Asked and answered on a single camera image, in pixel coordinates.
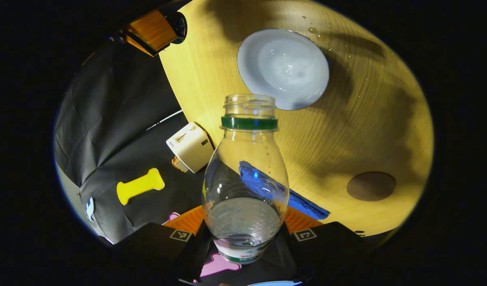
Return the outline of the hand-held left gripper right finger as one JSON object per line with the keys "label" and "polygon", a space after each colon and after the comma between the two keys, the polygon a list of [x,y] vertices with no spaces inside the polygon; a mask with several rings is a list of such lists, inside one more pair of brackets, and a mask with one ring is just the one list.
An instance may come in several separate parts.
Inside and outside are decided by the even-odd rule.
{"label": "hand-held left gripper right finger", "polygon": [[323,224],[289,207],[275,238],[277,254],[291,279],[314,279],[354,264],[368,244],[340,222]]}

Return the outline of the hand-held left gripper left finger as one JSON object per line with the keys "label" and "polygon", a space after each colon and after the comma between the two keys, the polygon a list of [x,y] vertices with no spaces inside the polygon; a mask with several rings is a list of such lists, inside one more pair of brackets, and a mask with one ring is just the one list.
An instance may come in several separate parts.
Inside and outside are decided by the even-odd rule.
{"label": "hand-held left gripper left finger", "polygon": [[198,206],[161,225],[147,223],[114,245],[136,262],[171,279],[200,279],[212,236]]}

